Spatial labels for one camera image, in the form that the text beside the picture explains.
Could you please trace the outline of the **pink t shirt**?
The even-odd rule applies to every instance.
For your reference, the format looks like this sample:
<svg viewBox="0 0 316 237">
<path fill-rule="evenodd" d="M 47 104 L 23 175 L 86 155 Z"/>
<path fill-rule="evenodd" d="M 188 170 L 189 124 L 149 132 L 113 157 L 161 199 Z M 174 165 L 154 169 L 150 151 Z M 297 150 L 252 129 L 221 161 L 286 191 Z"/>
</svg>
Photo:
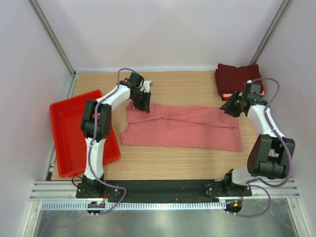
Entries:
<svg viewBox="0 0 316 237">
<path fill-rule="evenodd" d="M 146 113 L 129 103 L 126 116 L 123 145 L 243 150 L 237 118 L 215 107 L 152 103 Z"/>
</svg>

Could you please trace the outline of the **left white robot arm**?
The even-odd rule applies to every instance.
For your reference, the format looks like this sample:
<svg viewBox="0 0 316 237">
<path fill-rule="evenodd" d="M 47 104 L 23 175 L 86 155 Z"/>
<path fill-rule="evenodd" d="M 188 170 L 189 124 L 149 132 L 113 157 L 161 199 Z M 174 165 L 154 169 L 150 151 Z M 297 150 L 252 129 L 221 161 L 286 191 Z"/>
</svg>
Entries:
<svg viewBox="0 0 316 237">
<path fill-rule="evenodd" d="M 112 112 L 123 102 L 131 100 L 136 109 L 149 113 L 152 84 L 152 81 L 131 71 L 128 78 L 118 80 L 116 86 L 106 95 L 87 100 L 80 125 L 87 147 L 82 183 L 88 185 L 87 191 L 93 197 L 100 197 L 105 190 L 103 153 L 112 130 Z"/>
</svg>

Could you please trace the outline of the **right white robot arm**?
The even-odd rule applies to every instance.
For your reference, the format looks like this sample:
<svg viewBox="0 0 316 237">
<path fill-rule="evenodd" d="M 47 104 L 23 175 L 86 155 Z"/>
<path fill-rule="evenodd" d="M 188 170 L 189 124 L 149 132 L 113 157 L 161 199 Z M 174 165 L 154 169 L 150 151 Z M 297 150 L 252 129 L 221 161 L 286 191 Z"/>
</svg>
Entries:
<svg viewBox="0 0 316 237">
<path fill-rule="evenodd" d="M 220 108 L 235 118 L 245 114 L 258 134 L 247 165 L 231 169 L 224 176 L 222 189 L 228 196 L 241 194 L 255 182 L 280 188 L 288 182 L 292 173 L 295 142 L 278 129 L 271 116 L 270 103 L 262 98 L 260 91 L 258 80 L 249 80 L 244 85 L 244 91 L 234 92 Z"/>
</svg>

